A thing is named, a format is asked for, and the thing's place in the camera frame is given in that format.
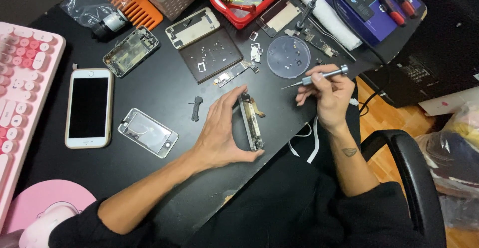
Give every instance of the white iphone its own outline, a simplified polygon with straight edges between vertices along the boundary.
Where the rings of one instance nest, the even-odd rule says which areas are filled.
[[[77,69],[71,74],[65,145],[100,148],[110,141],[113,74],[106,68]]]

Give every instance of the wrist tattoo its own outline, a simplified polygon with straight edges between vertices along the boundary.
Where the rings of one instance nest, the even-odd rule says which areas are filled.
[[[356,149],[356,148],[344,148],[344,149],[341,149],[341,151],[343,151],[343,153],[344,153],[347,157],[351,157],[351,156],[353,156],[353,155],[356,154],[357,149]]]

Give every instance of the pliers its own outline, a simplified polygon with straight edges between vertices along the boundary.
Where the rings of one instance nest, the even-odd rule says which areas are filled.
[[[399,6],[401,6],[401,10],[409,18],[415,19],[418,16],[415,8],[411,5],[411,3],[408,0],[394,0],[394,1],[396,1],[396,3],[398,3]],[[396,10],[396,8],[394,7],[394,5],[391,3],[390,0],[379,0],[379,3],[383,6],[387,14],[393,19],[393,21],[397,25],[401,27],[406,26],[406,19],[404,19],[402,14]]]

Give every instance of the phone screen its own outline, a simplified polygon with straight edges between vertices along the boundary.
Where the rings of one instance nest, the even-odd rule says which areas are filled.
[[[108,78],[73,79],[69,138],[105,136]]]

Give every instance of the orange comb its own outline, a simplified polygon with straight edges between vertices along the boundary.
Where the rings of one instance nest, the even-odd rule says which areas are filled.
[[[124,0],[109,1],[119,8],[136,28],[144,25],[151,31],[163,21],[163,15],[148,0],[131,0],[123,8],[121,7]]]

